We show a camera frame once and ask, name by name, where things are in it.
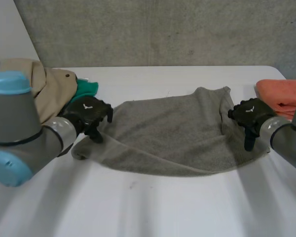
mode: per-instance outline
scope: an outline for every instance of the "white wall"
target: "white wall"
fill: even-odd
[[[39,59],[13,0],[0,0],[0,60]]]

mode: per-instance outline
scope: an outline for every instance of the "light blue joint cap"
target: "light blue joint cap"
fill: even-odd
[[[22,72],[0,72],[0,95],[18,95],[29,91],[30,82]]]
[[[8,187],[18,187],[32,177],[30,168],[16,155],[0,151],[0,183]]]

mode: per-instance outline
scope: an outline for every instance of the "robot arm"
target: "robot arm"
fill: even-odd
[[[0,72],[0,182],[22,185],[68,152],[82,132],[102,142],[97,126],[106,115],[110,122],[112,112],[103,101],[82,97],[41,125],[28,80],[20,72]]]
[[[293,121],[276,116],[260,99],[242,101],[228,116],[245,128],[245,149],[252,150],[255,138],[262,141],[296,168],[296,112]]]

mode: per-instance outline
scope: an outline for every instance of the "orange towel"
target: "orange towel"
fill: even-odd
[[[257,82],[260,99],[274,111],[288,119],[293,119],[296,110],[296,80],[270,80]]]

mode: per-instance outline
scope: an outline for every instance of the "gray towel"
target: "gray towel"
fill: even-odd
[[[103,144],[83,139],[72,150],[112,169],[167,176],[225,172],[261,157],[259,140],[244,150],[244,130],[228,118],[230,89],[197,88],[191,95],[127,101],[114,109],[113,123],[99,131]]]

